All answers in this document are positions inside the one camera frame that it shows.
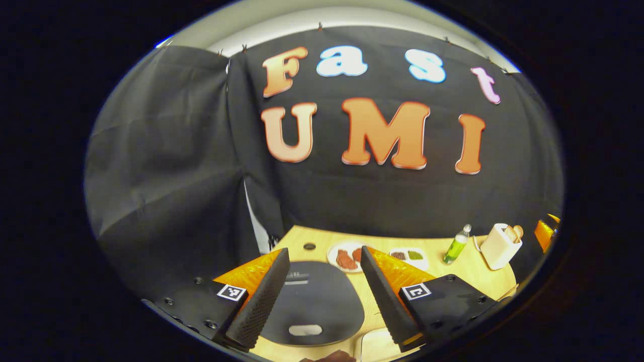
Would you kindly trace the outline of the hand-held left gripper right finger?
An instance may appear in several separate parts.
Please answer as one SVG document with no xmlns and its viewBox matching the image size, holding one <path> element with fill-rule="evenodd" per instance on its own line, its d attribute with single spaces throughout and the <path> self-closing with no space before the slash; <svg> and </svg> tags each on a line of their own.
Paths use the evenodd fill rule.
<svg viewBox="0 0 644 362">
<path fill-rule="evenodd" d="M 364 246 L 362 270 L 389 334 L 402 352 L 448 348 L 479 328 L 506 293 L 506 268 L 491 270 L 467 246 L 464 260 L 426 250 L 425 270 Z"/>
</svg>

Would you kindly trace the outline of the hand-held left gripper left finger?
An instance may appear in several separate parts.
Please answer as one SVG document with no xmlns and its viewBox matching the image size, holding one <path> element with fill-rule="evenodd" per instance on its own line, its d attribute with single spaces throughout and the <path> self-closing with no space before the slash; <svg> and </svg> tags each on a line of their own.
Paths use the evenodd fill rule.
<svg viewBox="0 0 644 362">
<path fill-rule="evenodd" d="M 275 249 L 219 277 L 182 277 L 143 300 L 205 339 L 248 352 L 255 348 L 289 270 L 288 249 Z"/>
</svg>

